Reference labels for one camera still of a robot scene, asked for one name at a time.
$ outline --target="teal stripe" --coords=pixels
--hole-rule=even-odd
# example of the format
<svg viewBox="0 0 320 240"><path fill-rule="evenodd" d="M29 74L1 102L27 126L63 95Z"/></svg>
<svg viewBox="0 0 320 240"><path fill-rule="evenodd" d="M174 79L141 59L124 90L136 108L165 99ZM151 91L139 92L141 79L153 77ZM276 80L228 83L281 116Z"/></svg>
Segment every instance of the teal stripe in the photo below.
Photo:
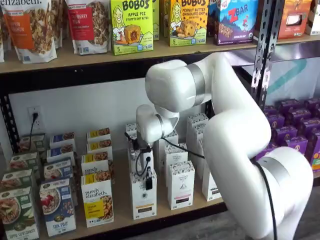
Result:
<svg viewBox="0 0 320 240"><path fill-rule="evenodd" d="M305 69L307 66L306 59L294 60L293 62L296 64L296 66L294 66L292 69L287 71L284 75L279 77L273 84L271 84L268 87L267 94L271 94L274 91L281 88L283 85L285 85L287 82L289 82L294 77L296 77L299 73L301 73L303 71L303 69Z"/></svg>

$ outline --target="red label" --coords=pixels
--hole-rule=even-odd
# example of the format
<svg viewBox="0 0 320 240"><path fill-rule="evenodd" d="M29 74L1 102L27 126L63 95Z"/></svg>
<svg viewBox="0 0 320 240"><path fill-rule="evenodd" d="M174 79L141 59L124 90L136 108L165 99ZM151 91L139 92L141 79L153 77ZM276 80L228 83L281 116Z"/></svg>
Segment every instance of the red label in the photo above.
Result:
<svg viewBox="0 0 320 240"><path fill-rule="evenodd" d="M92 8L85 4L70 5L68 9L70 28L73 40L93 40L94 24Z"/></svg>

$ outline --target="floor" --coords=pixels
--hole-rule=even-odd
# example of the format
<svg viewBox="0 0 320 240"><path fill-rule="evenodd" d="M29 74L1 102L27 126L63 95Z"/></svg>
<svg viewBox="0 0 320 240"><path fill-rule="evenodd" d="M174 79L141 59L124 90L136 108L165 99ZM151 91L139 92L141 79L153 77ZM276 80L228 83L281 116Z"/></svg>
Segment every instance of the floor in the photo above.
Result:
<svg viewBox="0 0 320 240"><path fill-rule="evenodd" d="M314 187L295 240L320 240L320 187ZM229 212L168 227L126 240L247 240Z"/></svg>

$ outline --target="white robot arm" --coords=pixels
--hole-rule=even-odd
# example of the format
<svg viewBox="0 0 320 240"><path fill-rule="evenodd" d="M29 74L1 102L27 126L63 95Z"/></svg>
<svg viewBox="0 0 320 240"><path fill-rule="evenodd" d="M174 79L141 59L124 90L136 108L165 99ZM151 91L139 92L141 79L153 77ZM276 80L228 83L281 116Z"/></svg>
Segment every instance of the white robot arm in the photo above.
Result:
<svg viewBox="0 0 320 240"><path fill-rule="evenodd" d="M172 60L152 66L145 78L152 109L137 109L140 138L152 144L176 127L179 112L212 99L215 116L203 134L203 152L221 196L253 239L274 239L266 183L250 162L271 138L270 125L228 60L213 53L186 65ZM272 195L278 239L293 239L309 199L313 173L295 149L280 147L259 161Z"/></svg>

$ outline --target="electrical outlet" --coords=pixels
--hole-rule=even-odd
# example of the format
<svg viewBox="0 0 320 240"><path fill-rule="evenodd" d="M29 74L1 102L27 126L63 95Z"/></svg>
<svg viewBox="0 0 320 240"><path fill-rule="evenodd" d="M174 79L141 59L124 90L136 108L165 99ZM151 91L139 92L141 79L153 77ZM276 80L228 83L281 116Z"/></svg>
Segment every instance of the electrical outlet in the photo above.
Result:
<svg viewBox="0 0 320 240"><path fill-rule="evenodd" d="M37 113L38 117L36 118L34 124L33 124L33 129L34 130L45 130L45 125L43 122L43 117L42 117L42 111L40 106L30 106L28 107L28 114L30 118L30 123L32 124L33 122L33 114Z"/></svg>

